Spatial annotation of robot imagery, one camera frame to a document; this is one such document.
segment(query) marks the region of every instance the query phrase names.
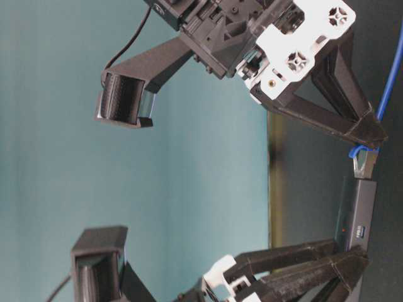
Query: black plastic part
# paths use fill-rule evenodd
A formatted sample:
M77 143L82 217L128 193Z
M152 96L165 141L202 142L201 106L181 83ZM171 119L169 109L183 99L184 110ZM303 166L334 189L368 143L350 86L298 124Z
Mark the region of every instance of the black plastic part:
M184 19L181 39L209 72L219 79L233 77L237 65L256 42L249 22L262 12L256 0L199 1Z
M282 267L318 260L334 254L338 249L334 240L304 243L292 247L261 250L238 255L236 265L224 273L228 283L242 276L253 276L261 272L271 272Z
M235 299L241 302L256 293L262 302L290 301L337 278L340 284L329 297L332 298L330 301L343 302L356 286L368 263L366 253L360 247L355 247L349 252L330 255L262 277L237 294Z
M144 0L172 28L179 30L182 16L197 0Z
M120 299L116 253L78 257L77 286L82 302L110 302Z
M128 262L123 270L121 292L129 302L156 302Z
M174 38L106 69L95 119L129 128L152 126L149 116L139 116L145 94L156 94L192 54L180 38Z
M127 228L85 230L71 250L71 275L76 302L110 302L120 298Z
M330 112L296 95L308 76L291 83L277 99L270 99L260 89L251 94L269 111L296 118L343 140L377 148L387 134L377 120L351 70L353 32L330 41L316 56L317 66L309 73L314 84L338 112Z

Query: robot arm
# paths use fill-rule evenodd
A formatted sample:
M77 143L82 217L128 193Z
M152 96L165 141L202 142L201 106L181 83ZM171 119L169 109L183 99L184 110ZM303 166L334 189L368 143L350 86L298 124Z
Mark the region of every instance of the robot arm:
M179 37L103 72L102 121L152 126L154 95L192 56L242 77L267 110L370 148L387 135L352 70L355 12L342 0L145 0ZM334 108L296 95L309 78Z
M114 226L80 236L71 252L76 302L156 302L125 259L126 234L126 227ZM220 302L214 293L219 286L227 289L225 302L297 301L325 283L313 301L343 302L367 265L361 247L338 253L333 240L227 255L174 302ZM256 279L262 272L271 274Z
M200 302L224 285L226 302L298 301L308 291L326 284L312 300L346 301L368 265L361 247L337 253L333 240L305 243L293 247L225 256L204 275L195 288L180 295L175 302ZM256 280L255 275L272 272Z

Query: dark table surface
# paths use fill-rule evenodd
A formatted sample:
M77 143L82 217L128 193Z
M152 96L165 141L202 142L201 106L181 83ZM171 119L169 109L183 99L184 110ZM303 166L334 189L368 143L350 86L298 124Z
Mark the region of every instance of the dark table surface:
M353 68L376 107L392 64L403 1L350 0L356 11ZM318 98L310 85L301 95ZM374 172L377 199L361 301L403 300L403 68L383 125L389 141ZM351 185L351 145L303 124L270 115L273 246L332 238L343 194Z

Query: white plastic mount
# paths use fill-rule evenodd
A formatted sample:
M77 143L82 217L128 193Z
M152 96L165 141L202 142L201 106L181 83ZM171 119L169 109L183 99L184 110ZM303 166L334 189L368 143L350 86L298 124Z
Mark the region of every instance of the white plastic mount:
M236 265L236 263L237 262L235 261L233 256L226 255L219 261L214 263L212 268L206 274L204 274L203 278L211 289L214 289L220 285L224 285L225 288L228 290L230 297L234 297L236 295L234 289L238 285L242 283L245 283L247 286L251 285L246 276L242 276L241 278L235 280L230 284L225 280L224 273L228 271L232 266Z
M266 60L259 72L245 81L249 89L261 82L261 90L270 99L276 99L291 82L301 81L315 67L317 53L329 40L343 36L356 19L355 12L342 0L293 2L305 14L303 23L289 34L269 25L256 42Z

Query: teal background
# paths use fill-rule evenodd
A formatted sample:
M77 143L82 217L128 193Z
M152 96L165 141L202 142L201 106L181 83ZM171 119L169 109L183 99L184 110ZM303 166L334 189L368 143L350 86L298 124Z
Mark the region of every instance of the teal background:
M2 0L0 293L44 301L85 227L129 227L127 256L158 301L225 254L268 246L266 112L235 78L188 62L155 127L93 121L105 62L142 1ZM155 14L125 58L174 37ZM56 301L72 301L69 284Z

